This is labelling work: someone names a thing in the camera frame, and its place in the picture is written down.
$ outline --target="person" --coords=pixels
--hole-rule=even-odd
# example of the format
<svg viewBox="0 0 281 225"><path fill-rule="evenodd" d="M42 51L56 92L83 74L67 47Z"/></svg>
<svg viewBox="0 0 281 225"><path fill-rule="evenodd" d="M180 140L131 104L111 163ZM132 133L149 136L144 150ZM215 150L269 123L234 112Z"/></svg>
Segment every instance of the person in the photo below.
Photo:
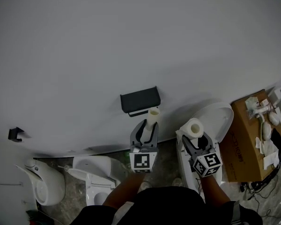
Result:
<svg viewBox="0 0 281 225"><path fill-rule="evenodd" d="M200 179L205 202L185 187L153 187L138 193L144 177L130 174L102 206L83 208L71 225L262 224L255 211L230 201L213 176Z"/></svg>

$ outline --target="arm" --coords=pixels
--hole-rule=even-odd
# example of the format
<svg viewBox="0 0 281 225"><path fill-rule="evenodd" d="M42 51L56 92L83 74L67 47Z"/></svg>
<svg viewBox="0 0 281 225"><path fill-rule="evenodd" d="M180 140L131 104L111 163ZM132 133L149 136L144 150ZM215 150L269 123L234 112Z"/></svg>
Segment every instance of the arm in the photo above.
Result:
<svg viewBox="0 0 281 225"><path fill-rule="evenodd" d="M145 174L132 173L107 197L104 206L119 209L126 202L132 202L143 182Z"/></svg>
<svg viewBox="0 0 281 225"><path fill-rule="evenodd" d="M201 184L206 204L218 208L230 201L212 175L201 178Z"/></svg>

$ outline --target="black wall hook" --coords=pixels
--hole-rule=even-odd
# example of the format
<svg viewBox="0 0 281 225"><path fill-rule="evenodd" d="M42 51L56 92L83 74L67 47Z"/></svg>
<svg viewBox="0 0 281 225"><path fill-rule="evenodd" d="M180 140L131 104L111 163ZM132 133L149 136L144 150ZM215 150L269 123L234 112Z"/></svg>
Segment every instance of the black wall hook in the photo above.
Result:
<svg viewBox="0 0 281 225"><path fill-rule="evenodd" d="M14 129L10 129L9 133L8 133L8 139L11 141L14 141L16 143L20 143L22 142L21 138L17 138L18 133L23 133L24 131L18 127L14 128Z"/></svg>

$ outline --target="concrete floor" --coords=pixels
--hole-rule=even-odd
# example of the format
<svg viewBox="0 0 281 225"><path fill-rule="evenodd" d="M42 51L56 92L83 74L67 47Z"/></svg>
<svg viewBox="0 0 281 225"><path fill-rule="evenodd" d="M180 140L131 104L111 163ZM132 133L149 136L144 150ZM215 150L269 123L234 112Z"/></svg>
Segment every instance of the concrete floor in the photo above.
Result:
<svg viewBox="0 0 281 225"><path fill-rule="evenodd" d="M175 142L175 140L171 140L161 143L158 146L159 155L154 171L145 177L145 180L150 182L153 187L171 186L172 181L176 177L180 177ZM129 158L125 157L124 152L108 154L107 156L115 158L126 166L129 166ZM42 210L49 216L62 222L64 225L68 225L77 217L81 209L86 206L85 182L72 177L63 169L56 167L56 165L71 165L73 158L46 158L42 159L42 161L54 166L63 173L66 181L65 198L57 205L43 206ZM227 180L227 176L223 167L223 181L225 180ZM241 193L239 188L240 185L238 183L224 182L221 187L231 200L239 200L242 206L255 211L257 210L258 203L254 199L248 201L247 199L251 195L248 193ZM257 200L260 202L259 214L261 216L265 216L266 212L270 209L270 216L281 218L281 168L278 172L278 176L276 176L260 193L263 197L267 197L270 192L271 194L267 199L263 199L259 195L255 195ZM264 217L263 221L265 225L277 225L281 219Z"/></svg>

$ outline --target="white toilet bowl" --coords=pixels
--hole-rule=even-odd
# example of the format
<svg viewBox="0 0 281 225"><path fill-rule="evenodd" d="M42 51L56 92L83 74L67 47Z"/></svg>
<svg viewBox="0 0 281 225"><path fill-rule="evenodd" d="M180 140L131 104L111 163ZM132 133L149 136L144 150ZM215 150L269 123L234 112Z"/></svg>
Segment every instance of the white toilet bowl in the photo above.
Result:
<svg viewBox="0 0 281 225"><path fill-rule="evenodd" d="M35 159L27 160L25 168L15 166L29 176L34 197L39 204L51 206L64 198L65 178L60 172Z"/></svg>
<svg viewBox="0 0 281 225"><path fill-rule="evenodd" d="M88 206L102 205L109 193L128 175L118 160L106 156L74 157L73 168L68 172L85 181Z"/></svg>
<svg viewBox="0 0 281 225"><path fill-rule="evenodd" d="M204 132L212 139L215 152L220 156L219 143L223 140L233 121L234 113L228 103L217 102L204 106L197 111L191 118L197 118L203 124ZM198 139L192 140L196 146ZM184 148L182 141L177 140L177 156L180 173L186 187L199 193L200 177L197 172L190 167L189 155ZM213 174L218 184L222 181L222 168Z"/></svg>

